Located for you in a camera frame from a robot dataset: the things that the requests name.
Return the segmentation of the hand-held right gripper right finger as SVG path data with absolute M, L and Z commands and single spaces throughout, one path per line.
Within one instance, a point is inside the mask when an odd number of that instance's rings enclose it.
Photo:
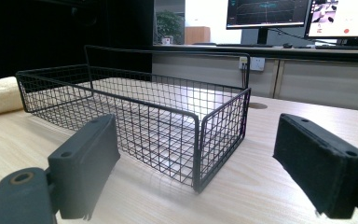
M 282 114 L 273 158 L 316 211 L 346 219 L 358 209 L 358 148 L 314 122 Z

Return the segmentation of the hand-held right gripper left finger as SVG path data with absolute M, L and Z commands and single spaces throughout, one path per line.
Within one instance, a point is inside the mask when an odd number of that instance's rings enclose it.
M 63 219 L 89 219 L 120 159 L 116 117 L 86 123 L 48 156 L 56 202 Z

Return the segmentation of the black wire mesh basket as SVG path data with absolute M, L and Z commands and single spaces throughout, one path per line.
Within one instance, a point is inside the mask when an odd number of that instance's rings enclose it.
M 83 64 L 20 71 L 26 112 L 76 131 L 106 114 L 120 150 L 203 191 L 245 137 L 251 90 L 157 75 L 151 49 L 87 45 Z

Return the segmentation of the long grey desk counter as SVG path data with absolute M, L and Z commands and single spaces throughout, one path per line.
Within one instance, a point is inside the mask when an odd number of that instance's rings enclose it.
M 152 56 L 152 71 L 240 87 L 239 53 L 264 64 L 252 71 L 249 84 L 254 96 L 358 110 L 358 50 L 208 47 L 211 56 L 161 53 Z

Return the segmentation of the black curtain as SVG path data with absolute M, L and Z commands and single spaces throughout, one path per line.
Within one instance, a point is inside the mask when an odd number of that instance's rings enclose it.
M 153 45 L 155 0 L 0 0 L 0 78 L 85 62 L 83 47 Z

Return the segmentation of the black keyboard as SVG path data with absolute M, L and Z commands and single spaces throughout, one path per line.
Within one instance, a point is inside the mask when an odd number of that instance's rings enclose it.
M 266 44 L 216 44 L 217 47 L 231 47 L 231 48 L 273 48 Z

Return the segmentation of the computer monitor with white screen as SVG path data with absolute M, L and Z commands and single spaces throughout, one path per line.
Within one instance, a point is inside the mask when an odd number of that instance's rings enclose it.
M 358 0 L 310 0 L 304 36 L 358 45 Z

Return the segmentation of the computer monitor with dark screen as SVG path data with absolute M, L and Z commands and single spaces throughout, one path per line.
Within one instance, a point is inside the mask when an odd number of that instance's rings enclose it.
M 310 0 L 228 0 L 227 30 L 256 29 L 257 45 L 268 43 L 271 28 L 303 27 Z

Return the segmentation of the green potted plant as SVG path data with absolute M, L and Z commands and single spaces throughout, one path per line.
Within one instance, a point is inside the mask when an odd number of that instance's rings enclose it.
M 159 41 L 163 38 L 172 38 L 172 43 L 182 44 L 184 34 L 184 20 L 174 12 L 164 10 L 157 14 L 157 37 Z

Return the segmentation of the brown wooden cabinet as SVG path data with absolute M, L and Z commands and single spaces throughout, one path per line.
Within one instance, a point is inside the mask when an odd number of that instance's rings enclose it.
M 185 44 L 206 43 L 211 40 L 210 28 L 206 26 L 190 26 L 185 28 Z

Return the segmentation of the white wall socket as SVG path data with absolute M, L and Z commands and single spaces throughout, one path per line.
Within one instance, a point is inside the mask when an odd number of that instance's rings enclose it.
M 240 57 L 239 68 L 242 69 L 248 63 L 250 65 L 251 71 L 263 71 L 265 68 L 265 59 L 260 57 L 251 57 L 247 59 L 246 57 Z

